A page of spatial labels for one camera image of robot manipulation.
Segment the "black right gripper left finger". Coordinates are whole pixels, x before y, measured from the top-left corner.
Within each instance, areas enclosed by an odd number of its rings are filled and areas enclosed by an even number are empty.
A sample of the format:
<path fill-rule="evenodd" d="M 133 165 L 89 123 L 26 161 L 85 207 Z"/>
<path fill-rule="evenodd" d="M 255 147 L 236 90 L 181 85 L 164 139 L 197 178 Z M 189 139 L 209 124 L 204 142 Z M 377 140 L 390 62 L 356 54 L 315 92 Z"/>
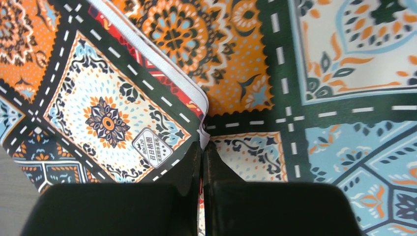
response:
<path fill-rule="evenodd" d="M 183 159 L 164 174 L 157 183 L 173 189 L 165 210 L 167 222 L 162 224 L 165 236 L 196 236 L 198 234 L 199 195 L 202 150 L 193 142 Z"/>

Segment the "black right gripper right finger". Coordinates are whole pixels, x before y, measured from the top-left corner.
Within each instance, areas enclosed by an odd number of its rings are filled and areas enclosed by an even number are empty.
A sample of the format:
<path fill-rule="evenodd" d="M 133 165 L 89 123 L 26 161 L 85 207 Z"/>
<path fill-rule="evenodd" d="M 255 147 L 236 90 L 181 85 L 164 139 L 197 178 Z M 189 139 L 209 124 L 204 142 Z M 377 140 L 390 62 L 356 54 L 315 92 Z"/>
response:
<path fill-rule="evenodd" d="M 234 172 L 220 157 L 216 144 L 209 142 L 203 152 L 202 159 L 202 194 L 204 197 L 205 212 L 205 235 L 213 236 L 215 222 L 213 214 L 215 213 L 215 203 L 213 199 L 214 184 L 218 181 L 244 182 L 244 180 Z"/>

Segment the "colourful patterned placemat cloth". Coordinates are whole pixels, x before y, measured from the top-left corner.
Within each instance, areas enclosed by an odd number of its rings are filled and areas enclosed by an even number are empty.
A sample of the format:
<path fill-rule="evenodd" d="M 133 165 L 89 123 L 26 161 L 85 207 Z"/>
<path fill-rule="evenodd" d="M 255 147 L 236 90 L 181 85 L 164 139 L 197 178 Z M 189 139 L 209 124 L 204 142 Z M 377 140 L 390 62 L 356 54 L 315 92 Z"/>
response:
<path fill-rule="evenodd" d="M 416 1 L 1 1 L 21 235 L 164 236 L 193 142 L 244 180 L 214 184 L 214 236 L 416 235 Z"/>

